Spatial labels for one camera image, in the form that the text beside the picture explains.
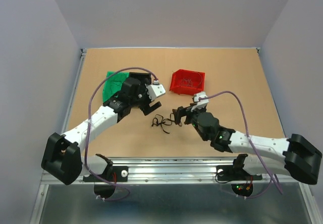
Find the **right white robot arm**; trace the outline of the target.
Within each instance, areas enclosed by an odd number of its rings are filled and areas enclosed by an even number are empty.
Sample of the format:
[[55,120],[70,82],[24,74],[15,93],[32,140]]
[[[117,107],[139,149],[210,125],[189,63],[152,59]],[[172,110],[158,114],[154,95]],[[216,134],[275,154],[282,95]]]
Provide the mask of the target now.
[[173,110],[178,125],[185,118],[203,141],[219,152],[238,154],[233,161],[232,174],[243,179],[247,175],[287,175],[315,185],[318,182],[322,153],[305,137],[292,134],[289,138],[267,138],[236,131],[220,125],[206,108],[178,107]]

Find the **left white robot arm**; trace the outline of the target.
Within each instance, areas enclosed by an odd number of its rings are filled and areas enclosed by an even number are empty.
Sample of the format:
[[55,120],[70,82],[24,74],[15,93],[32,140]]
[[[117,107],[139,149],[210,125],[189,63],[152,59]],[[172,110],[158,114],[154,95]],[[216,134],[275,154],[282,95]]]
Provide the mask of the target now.
[[113,162],[102,154],[88,156],[89,143],[106,129],[126,117],[131,109],[139,108],[148,115],[161,106],[154,102],[165,95],[166,90],[159,81],[152,84],[129,77],[119,91],[90,114],[88,119],[63,134],[49,136],[41,167],[65,185],[73,183],[79,176],[93,175],[106,181],[112,176]]

